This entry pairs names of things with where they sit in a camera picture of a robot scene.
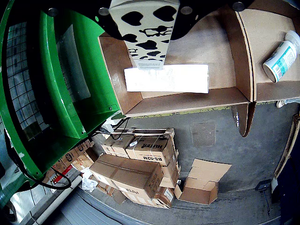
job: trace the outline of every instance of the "bottle label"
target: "bottle label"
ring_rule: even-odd
[[[277,62],[272,66],[272,70],[276,77],[276,80],[279,81],[286,71],[291,67],[295,62],[296,55],[291,49],[290,46],[286,49],[283,55],[277,60]]]

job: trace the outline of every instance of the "white pill bottle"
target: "white pill bottle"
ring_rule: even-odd
[[[300,37],[290,30],[285,35],[285,41],[273,52],[270,58],[262,65],[265,73],[275,83],[277,83],[300,54]]]

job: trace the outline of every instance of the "open cardboard box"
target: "open cardboard box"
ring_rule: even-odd
[[[195,158],[183,190],[178,185],[175,187],[176,198],[190,203],[211,204],[218,197],[219,180],[230,167],[230,164],[214,163]]]
[[[253,67],[253,100],[257,102],[300,98],[300,57],[278,83],[263,70],[263,63],[294,30],[300,34],[300,11],[282,0],[256,0],[249,9],[239,12],[249,43]]]
[[[232,9],[212,12],[186,36],[169,44],[166,65],[209,65],[208,94],[127,92],[124,69],[134,65],[124,41],[104,35],[99,37],[99,43],[124,115],[132,117],[238,105],[240,133],[248,134],[248,118],[252,118],[248,104],[254,95],[253,73],[244,29]]]

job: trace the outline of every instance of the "bottle cap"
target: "bottle cap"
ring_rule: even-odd
[[[292,44],[296,48],[297,54],[300,54],[300,37],[299,37],[299,35],[295,31],[289,30],[285,35],[285,39],[287,41],[292,42]]]

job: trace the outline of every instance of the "cardboard tray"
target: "cardboard tray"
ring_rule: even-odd
[[[300,11],[282,0],[256,0],[249,9],[239,12],[247,36],[253,67],[253,100],[257,102],[300,98],[300,57],[278,83],[263,70],[263,63],[294,30],[300,34]]]
[[[99,37],[99,44],[124,115],[132,117],[243,105],[239,108],[242,114],[240,133],[245,136],[250,124],[248,103],[253,101],[254,96],[253,72],[245,36],[238,14],[225,8],[207,15],[186,36],[170,42],[166,65],[209,65],[208,94],[127,92],[124,69],[133,65],[124,41],[104,35]]]

